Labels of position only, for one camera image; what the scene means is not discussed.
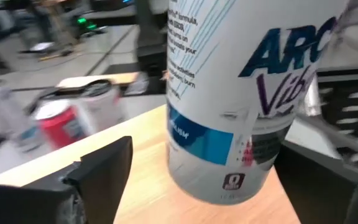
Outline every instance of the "red soda can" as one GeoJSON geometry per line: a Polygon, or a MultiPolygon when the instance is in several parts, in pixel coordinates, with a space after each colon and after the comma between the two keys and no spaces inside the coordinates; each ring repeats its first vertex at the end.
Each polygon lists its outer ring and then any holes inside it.
{"type": "Polygon", "coordinates": [[[69,100],[49,101],[35,112],[41,130],[56,149],[86,137],[69,100]]]}

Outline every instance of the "desk surface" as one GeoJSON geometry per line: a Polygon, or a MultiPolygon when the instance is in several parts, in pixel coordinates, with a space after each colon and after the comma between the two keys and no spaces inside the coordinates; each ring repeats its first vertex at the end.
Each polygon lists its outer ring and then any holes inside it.
{"type": "MultiPolygon", "coordinates": [[[[262,190],[239,205],[210,205],[179,189],[168,174],[165,125],[166,108],[161,106],[4,172],[0,174],[0,184],[23,186],[122,136],[132,136],[132,169],[115,223],[299,223],[274,169],[262,190]]],[[[297,121],[287,135],[287,140],[329,154],[329,145],[323,138],[297,121]]]]}

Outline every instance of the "floor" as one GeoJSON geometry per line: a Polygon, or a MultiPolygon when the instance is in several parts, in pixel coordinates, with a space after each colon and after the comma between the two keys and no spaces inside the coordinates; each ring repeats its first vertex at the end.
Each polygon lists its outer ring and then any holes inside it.
{"type": "MultiPolygon", "coordinates": [[[[138,31],[137,26],[109,27],[107,34],[85,40],[75,54],[43,62],[39,62],[34,55],[19,55],[17,51],[22,50],[22,44],[18,36],[13,35],[0,43],[0,52],[14,67],[15,72],[0,76],[0,79],[7,81],[9,87],[14,90],[18,103],[25,107],[41,92],[39,88],[54,86],[69,77],[99,75],[112,64],[136,62],[134,49],[138,31]],[[100,60],[101,63],[90,72],[100,60]]],[[[358,41],[358,26],[348,28],[345,35],[351,37],[351,40],[358,41]]],[[[349,41],[345,41],[339,46],[333,43],[334,41],[322,59],[322,69],[358,67],[358,48],[354,47],[353,42],[349,44],[349,41]]],[[[127,97],[123,103],[129,119],[164,104],[165,96],[127,97]]],[[[13,158],[14,153],[9,153],[12,150],[9,144],[0,150],[0,172],[50,151],[45,148],[24,157],[13,158]]]]}

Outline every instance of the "blue label stripe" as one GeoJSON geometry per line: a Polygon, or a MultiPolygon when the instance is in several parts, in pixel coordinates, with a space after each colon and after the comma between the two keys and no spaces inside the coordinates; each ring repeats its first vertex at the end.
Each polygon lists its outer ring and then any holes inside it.
{"type": "Polygon", "coordinates": [[[232,133],[197,124],[168,105],[168,132],[173,140],[190,154],[219,165],[226,165],[232,133]]]}

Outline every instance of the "white can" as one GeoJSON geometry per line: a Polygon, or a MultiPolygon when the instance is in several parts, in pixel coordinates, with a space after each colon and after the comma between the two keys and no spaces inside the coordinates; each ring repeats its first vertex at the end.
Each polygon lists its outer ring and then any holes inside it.
{"type": "Polygon", "coordinates": [[[96,134],[122,121],[120,99],[119,87],[109,80],[96,80],[84,87],[74,104],[88,135],[96,134]]]}
{"type": "Polygon", "coordinates": [[[168,164],[182,189],[217,204],[260,190],[346,3],[170,1],[168,164]]]}
{"type": "Polygon", "coordinates": [[[3,80],[0,80],[0,133],[20,151],[35,149],[44,142],[36,122],[26,116],[3,80]]]}

